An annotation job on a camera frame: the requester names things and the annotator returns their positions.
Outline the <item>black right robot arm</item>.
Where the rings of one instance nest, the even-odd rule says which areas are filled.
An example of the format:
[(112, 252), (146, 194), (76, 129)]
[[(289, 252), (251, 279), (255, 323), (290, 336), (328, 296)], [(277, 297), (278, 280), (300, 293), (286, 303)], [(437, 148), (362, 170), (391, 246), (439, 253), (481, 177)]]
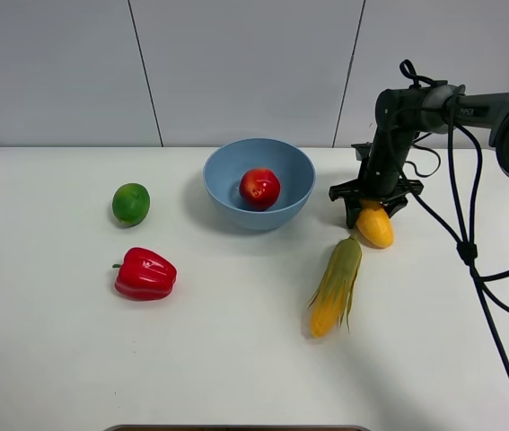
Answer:
[(400, 173), (414, 140), (423, 133), (445, 135), (451, 128), (489, 130), (488, 144), (509, 177), (509, 92), (467, 95), (450, 84), (382, 92), (375, 106), (373, 141), (354, 146), (360, 169), (356, 179), (330, 187), (331, 200), (343, 199), (346, 224), (353, 228), (363, 201), (382, 204), (393, 216), (421, 194), (419, 180)]

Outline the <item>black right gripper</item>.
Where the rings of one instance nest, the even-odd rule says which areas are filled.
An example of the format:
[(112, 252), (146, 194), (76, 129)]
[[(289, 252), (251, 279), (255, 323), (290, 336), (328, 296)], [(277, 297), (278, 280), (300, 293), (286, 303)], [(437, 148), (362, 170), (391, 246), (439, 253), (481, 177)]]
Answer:
[(348, 229), (355, 227), (363, 208), (359, 199), (382, 202), (388, 218), (395, 216), (408, 205), (408, 193), (420, 195), (424, 185), (420, 180), (407, 180), (401, 176), (416, 131), (395, 129), (384, 132), (376, 129), (369, 157), (359, 161), (358, 176), (354, 180), (329, 188), (329, 198), (343, 198)]

